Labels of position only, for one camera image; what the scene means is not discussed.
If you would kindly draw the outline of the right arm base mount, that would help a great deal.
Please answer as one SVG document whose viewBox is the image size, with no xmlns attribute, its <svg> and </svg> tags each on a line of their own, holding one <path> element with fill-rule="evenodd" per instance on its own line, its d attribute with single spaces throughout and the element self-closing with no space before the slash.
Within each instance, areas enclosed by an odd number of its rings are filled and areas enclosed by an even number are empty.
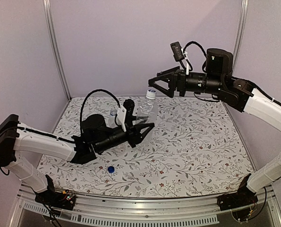
<svg viewBox="0 0 281 227">
<path fill-rule="evenodd" d="M 248 221 L 256 209 L 258 198 L 246 192 L 225 193 L 217 197 L 217 205 L 221 211 L 230 210 L 232 217 L 238 222 Z"/>
</svg>

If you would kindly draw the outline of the blue bottle cap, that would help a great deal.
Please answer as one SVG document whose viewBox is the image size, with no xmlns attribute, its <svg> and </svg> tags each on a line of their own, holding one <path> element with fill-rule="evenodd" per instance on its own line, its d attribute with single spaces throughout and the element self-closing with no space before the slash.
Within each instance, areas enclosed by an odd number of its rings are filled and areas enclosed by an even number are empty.
<svg viewBox="0 0 281 227">
<path fill-rule="evenodd" d="M 109 166 L 109 167 L 107 168 L 107 170 L 108 170 L 109 173 L 114 173 L 115 168 L 114 168 L 113 166 Z"/>
</svg>

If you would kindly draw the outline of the clear bottle white cap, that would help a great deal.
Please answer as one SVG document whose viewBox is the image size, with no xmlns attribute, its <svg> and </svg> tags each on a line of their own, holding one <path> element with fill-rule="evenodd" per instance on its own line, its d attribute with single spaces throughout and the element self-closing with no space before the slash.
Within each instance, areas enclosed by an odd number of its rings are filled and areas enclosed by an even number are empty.
<svg viewBox="0 0 281 227">
<path fill-rule="evenodd" d="M 148 89 L 145 99 L 138 105 L 137 116 L 149 116 L 149 123 L 157 122 L 156 91 Z"/>
</svg>

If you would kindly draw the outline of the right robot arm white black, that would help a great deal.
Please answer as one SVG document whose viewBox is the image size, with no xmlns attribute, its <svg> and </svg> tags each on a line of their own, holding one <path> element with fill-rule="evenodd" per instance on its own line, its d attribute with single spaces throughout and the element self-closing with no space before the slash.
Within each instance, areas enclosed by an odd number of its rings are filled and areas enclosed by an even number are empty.
<svg viewBox="0 0 281 227">
<path fill-rule="evenodd" d="M 267 95 L 258 85 L 232 76 L 232 53 L 209 48 L 204 64 L 205 73 L 189 72 L 175 67 L 157 74 L 149 86 L 173 97 L 177 91 L 215 95 L 217 99 L 249 115 L 255 116 L 281 132 L 281 104 Z M 237 206 L 244 206 L 265 186 L 281 178 L 281 153 L 258 171 L 247 175 L 233 196 Z"/>
</svg>

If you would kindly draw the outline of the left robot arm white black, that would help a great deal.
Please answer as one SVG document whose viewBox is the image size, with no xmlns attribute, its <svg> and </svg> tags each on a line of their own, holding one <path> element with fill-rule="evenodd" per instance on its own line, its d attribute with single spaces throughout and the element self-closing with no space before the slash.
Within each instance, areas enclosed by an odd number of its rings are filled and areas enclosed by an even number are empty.
<svg viewBox="0 0 281 227">
<path fill-rule="evenodd" d="M 52 189 L 53 183 L 40 173 L 23 156 L 22 152 L 34 152 L 58 157 L 73 164 L 86 164 L 104 151 L 127 142 L 134 148 L 154 128 L 154 123 L 133 124 L 129 117 L 125 129 L 107 127 L 100 114 L 92 114 L 82 121 L 80 136 L 71 139 L 29 128 L 19 122 L 18 115 L 11 114 L 0 125 L 0 167 L 14 173 L 27 183 L 49 205 L 59 202 L 59 194 Z"/>
</svg>

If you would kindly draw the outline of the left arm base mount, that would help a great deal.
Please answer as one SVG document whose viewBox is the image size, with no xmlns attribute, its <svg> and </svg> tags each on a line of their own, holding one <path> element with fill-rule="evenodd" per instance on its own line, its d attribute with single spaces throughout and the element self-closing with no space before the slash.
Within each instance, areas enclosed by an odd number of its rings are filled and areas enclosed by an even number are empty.
<svg viewBox="0 0 281 227">
<path fill-rule="evenodd" d="M 47 189 L 41 193 L 35 193 L 35 201 L 47 206 L 65 210 L 73 210 L 76 202 L 76 194 L 68 189 L 62 192 L 55 191 L 53 180 L 45 175 L 47 179 Z"/>
</svg>

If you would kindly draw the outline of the Pepsi bottle blue label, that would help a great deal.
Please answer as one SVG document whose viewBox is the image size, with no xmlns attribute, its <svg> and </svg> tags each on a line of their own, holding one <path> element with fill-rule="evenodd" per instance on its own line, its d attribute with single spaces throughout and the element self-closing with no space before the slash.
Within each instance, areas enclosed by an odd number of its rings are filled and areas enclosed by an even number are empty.
<svg viewBox="0 0 281 227">
<path fill-rule="evenodd" d="M 117 127 L 117 109 L 112 108 L 110 110 L 109 118 L 108 118 L 108 126 L 110 128 L 115 128 Z"/>
</svg>

